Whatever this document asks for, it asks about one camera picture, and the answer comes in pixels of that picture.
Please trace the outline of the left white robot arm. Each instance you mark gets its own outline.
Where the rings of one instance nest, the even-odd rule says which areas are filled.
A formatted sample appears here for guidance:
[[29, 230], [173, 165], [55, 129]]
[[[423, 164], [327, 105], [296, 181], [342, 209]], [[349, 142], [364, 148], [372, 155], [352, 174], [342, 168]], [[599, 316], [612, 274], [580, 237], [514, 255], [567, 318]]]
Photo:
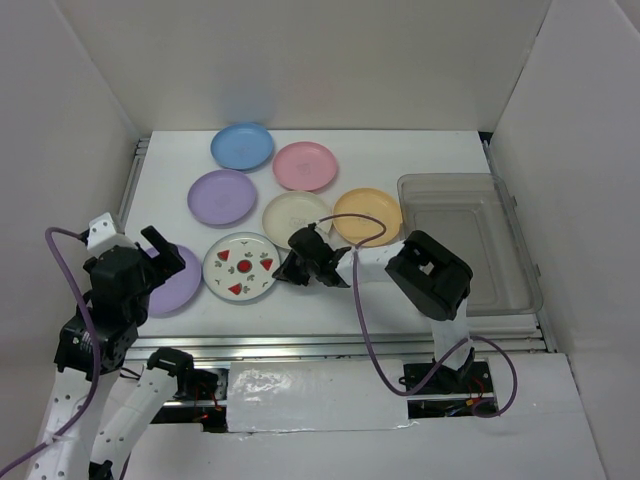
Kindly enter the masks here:
[[129, 396], [103, 423], [104, 408], [138, 329], [148, 318], [151, 293], [185, 268], [176, 245], [154, 227], [142, 236], [146, 253], [107, 220], [78, 235], [90, 257], [84, 269], [91, 288], [74, 287], [76, 312], [63, 326], [45, 432], [28, 474], [31, 479], [119, 479], [163, 404], [196, 390], [191, 355], [161, 347], [147, 362]]

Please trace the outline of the lilac plastic plate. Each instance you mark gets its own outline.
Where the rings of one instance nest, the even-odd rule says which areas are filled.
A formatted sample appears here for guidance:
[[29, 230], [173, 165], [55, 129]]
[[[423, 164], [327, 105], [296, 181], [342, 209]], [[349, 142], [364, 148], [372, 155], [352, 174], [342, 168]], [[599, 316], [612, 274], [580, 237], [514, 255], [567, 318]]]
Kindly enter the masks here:
[[171, 276], [162, 286], [156, 288], [149, 301], [148, 313], [151, 317], [164, 317], [184, 307], [197, 293], [202, 281], [202, 266], [194, 252], [184, 245], [178, 245], [178, 252], [185, 261], [185, 268]]
[[219, 227], [243, 219], [254, 207], [257, 196], [257, 189], [247, 175], [221, 169], [193, 183], [187, 194], [187, 205], [199, 222]]

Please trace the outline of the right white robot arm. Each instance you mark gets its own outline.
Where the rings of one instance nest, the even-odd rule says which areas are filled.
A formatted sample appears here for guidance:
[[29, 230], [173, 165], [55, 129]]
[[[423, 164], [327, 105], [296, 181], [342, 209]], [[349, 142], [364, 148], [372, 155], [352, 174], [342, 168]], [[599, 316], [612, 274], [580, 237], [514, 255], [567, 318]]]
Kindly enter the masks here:
[[[473, 273], [458, 256], [423, 231], [390, 245], [333, 249], [310, 224], [289, 239], [290, 253], [272, 277], [306, 286], [311, 279], [332, 288], [351, 289], [365, 348], [385, 386], [409, 396], [431, 384], [450, 392], [470, 379], [474, 347], [466, 317]], [[365, 283], [392, 283], [430, 323], [434, 360], [426, 376], [402, 392], [386, 377], [376, 356], [360, 297]]]

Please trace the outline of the white watermelon pattern plate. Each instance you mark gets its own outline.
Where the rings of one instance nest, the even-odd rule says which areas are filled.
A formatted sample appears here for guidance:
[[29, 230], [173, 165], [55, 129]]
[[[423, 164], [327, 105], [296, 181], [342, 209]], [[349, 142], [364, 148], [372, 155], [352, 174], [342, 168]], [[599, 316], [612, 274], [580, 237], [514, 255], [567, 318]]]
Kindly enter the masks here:
[[259, 299], [272, 289], [273, 273], [280, 265], [277, 247], [266, 237], [233, 233], [208, 250], [202, 261], [202, 277], [220, 299], [244, 303]]

